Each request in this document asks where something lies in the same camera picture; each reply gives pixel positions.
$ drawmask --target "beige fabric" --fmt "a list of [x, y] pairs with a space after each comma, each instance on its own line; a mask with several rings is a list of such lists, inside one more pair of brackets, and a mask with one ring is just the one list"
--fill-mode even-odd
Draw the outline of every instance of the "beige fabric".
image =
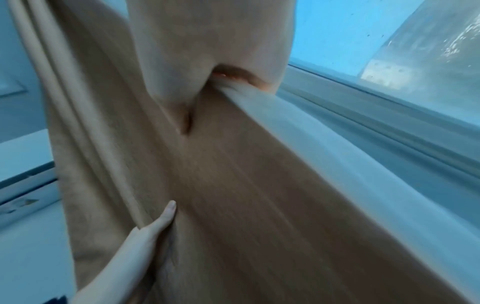
[[209, 86], [179, 136], [145, 89], [127, 22], [65, 3], [10, 7], [49, 97], [79, 288], [175, 199], [152, 303], [464, 302]]

